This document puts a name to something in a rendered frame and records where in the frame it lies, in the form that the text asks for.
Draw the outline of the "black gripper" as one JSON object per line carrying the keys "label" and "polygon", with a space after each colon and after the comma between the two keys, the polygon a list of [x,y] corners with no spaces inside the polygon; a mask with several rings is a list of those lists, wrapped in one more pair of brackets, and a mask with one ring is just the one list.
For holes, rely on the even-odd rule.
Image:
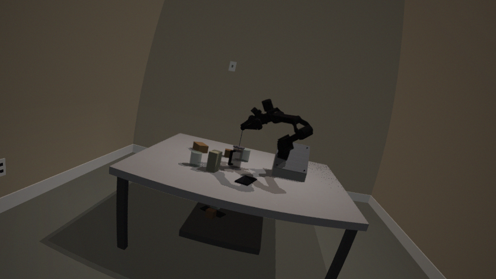
{"label": "black gripper", "polygon": [[261,119],[258,119],[256,116],[254,117],[254,115],[250,115],[248,120],[245,121],[242,125],[244,125],[243,129],[250,129],[250,130],[260,130],[263,128],[263,124],[268,124],[269,122],[269,119],[265,114],[262,114],[263,117]]}

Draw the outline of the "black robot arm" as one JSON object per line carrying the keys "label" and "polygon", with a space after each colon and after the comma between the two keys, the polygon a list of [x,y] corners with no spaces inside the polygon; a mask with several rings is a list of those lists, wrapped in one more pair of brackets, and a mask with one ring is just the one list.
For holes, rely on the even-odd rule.
{"label": "black robot arm", "polygon": [[[269,122],[274,122],[274,123],[280,123],[280,122],[284,122],[284,123],[290,123],[293,125],[294,127],[294,132],[295,134],[292,135],[292,136],[289,136],[289,134],[281,137],[280,139],[278,139],[278,158],[280,159],[285,159],[287,160],[288,159],[288,156],[290,154],[290,151],[293,148],[293,142],[296,141],[296,140],[303,140],[304,138],[307,138],[308,136],[312,135],[313,134],[313,128],[309,125],[308,122],[306,122],[305,120],[301,119],[301,117],[299,115],[287,115],[287,114],[284,114],[282,111],[280,111],[277,107],[276,108],[273,108],[273,105],[272,105],[272,102],[271,102],[271,99],[267,99],[267,100],[264,100],[262,101],[262,104],[263,104],[263,107],[264,107],[264,110],[267,112],[266,115],[269,119]],[[258,118],[258,119],[261,119],[263,117],[262,115],[262,111],[257,108],[252,108],[251,109],[251,112],[253,112],[253,114]],[[254,117],[255,117],[254,116]],[[305,126],[305,127],[302,127],[300,129],[297,128],[297,125],[300,123],[301,125]]]}

